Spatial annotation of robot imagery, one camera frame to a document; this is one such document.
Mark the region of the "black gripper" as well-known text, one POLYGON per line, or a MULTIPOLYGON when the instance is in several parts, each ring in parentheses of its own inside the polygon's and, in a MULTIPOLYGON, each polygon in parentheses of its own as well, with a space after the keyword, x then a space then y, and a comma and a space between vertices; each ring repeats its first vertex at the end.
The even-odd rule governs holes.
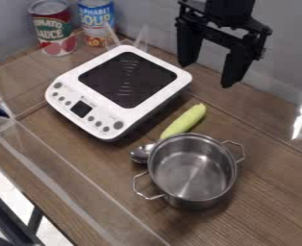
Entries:
POLYGON ((274 31, 253 17, 255 0, 179 0, 176 17, 178 57, 182 67, 199 58, 202 42, 228 49, 220 85, 233 87, 247 74, 254 60, 261 60, 274 31))

